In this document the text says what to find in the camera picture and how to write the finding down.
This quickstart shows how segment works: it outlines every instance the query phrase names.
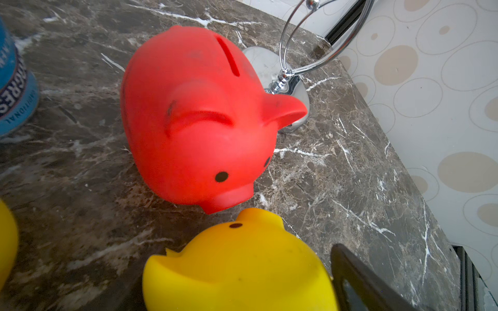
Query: pig eye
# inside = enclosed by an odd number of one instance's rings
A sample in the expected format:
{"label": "pig eye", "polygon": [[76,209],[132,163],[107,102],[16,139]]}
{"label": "pig eye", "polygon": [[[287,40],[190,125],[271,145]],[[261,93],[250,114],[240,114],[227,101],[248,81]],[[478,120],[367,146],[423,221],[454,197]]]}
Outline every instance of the pig eye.
{"label": "pig eye", "polygon": [[228,178],[228,173],[227,172],[219,172],[215,176],[215,180],[219,183],[224,182]]}

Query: yellow piggy bank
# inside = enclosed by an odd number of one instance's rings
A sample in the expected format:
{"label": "yellow piggy bank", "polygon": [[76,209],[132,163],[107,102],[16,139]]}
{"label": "yellow piggy bank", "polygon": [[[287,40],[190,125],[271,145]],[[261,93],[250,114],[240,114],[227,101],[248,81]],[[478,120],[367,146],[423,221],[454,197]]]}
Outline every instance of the yellow piggy bank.
{"label": "yellow piggy bank", "polygon": [[0,290],[14,266],[19,236],[14,216],[0,200]]}
{"label": "yellow piggy bank", "polygon": [[318,256],[258,208],[210,227],[176,253],[153,255],[143,272],[148,311],[337,311]]}

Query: brown marble surface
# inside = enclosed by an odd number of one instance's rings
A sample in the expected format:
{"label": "brown marble surface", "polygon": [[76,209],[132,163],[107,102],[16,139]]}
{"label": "brown marble surface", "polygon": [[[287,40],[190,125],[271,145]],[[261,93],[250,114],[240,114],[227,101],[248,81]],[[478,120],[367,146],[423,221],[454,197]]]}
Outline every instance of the brown marble surface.
{"label": "brown marble surface", "polygon": [[[112,300],[99,295],[139,277],[148,254],[181,250],[203,229],[259,207],[282,216],[327,266],[340,242],[418,309],[459,310],[458,259],[338,61],[303,77],[310,119],[279,135],[250,201],[205,215],[143,183],[119,107],[133,52],[176,24],[276,51],[281,20],[234,0],[1,0],[0,15],[41,90],[30,122],[0,140],[0,197],[20,230],[0,309]],[[305,31],[294,42],[293,66],[329,47]]]}

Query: yellow pig ear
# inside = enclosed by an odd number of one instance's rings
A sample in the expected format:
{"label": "yellow pig ear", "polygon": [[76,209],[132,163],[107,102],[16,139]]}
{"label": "yellow pig ear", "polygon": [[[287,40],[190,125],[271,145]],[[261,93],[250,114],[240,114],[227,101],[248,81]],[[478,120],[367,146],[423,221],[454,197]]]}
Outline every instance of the yellow pig ear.
{"label": "yellow pig ear", "polygon": [[239,216],[237,216],[237,221],[253,221],[261,224],[269,224],[276,226],[278,228],[284,229],[283,220],[280,216],[260,208],[246,208],[243,209]]}
{"label": "yellow pig ear", "polygon": [[167,250],[168,256],[150,256],[145,264],[142,291],[147,309],[196,310],[196,301],[203,301],[206,306],[213,305],[216,286],[175,271],[174,267],[182,259],[172,253],[175,252]]}
{"label": "yellow pig ear", "polygon": [[174,250],[166,248],[166,256],[176,258],[176,257],[180,257],[180,253],[177,253]]}

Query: chrome mirror stand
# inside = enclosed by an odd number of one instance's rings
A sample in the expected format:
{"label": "chrome mirror stand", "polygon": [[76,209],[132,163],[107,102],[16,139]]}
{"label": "chrome mirror stand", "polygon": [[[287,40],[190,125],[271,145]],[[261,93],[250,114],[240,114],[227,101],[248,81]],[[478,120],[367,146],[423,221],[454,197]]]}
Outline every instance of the chrome mirror stand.
{"label": "chrome mirror stand", "polygon": [[[297,24],[297,26],[291,32],[287,40],[287,43],[285,44],[285,49],[283,50],[283,57],[282,57],[282,46],[284,42],[285,32],[290,24],[292,17],[305,1],[306,1],[306,6],[310,11],[303,17],[303,19]],[[250,63],[254,67],[254,70],[256,71],[257,76],[261,81],[261,84],[263,84],[263,86],[267,86],[265,89],[267,93],[286,94],[294,96],[300,101],[302,101],[305,104],[306,108],[308,109],[308,113],[304,117],[295,121],[291,125],[281,129],[280,132],[291,133],[300,126],[302,126],[308,119],[310,100],[308,97],[308,93],[306,92],[306,88],[304,87],[304,84],[299,76],[322,67],[323,65],[327,64],[332,59],[334,59],[340,52],[342,52],[342,50],[344,50],[344,48],[346,48],[349,45],[349,43],[354,39],[354,37],[358,34],[361,27],[365,23],[370,13],[370,10],[372,9],[372,6],[374,4],[374,0],[365,0],[366,1],[365,6],[362,10],[362,13],[360,14],[360,17],[358,18],[356,25],[353,27],[353,30],[349,32],[346,39],[342,42],[342,44],[339,47],[333,48],[326,56],[324,56],[323,58],[317,60],[312,64],[292,69],[286,62],[287,49],[289,48],[289,44],[291,42],[292,37],[296,33],[297,29],[302,25],[302,23],[304,23],[304,21],[311,14],[313,14],[318,9],[334,1],[336,0],[327,0],[322,4],[320,4],[320,0],[301,0],[296,6],[296,8],[294,8],[294,10],[292,11],[291,15],[289,16],[289,19],[285,23],[285,26],[282,30],[282,36],[280,37],[280,44],[278,48],[278,55],[268,49],[257,46],[248,47],[243,51],[243,53],[247,56]]]}

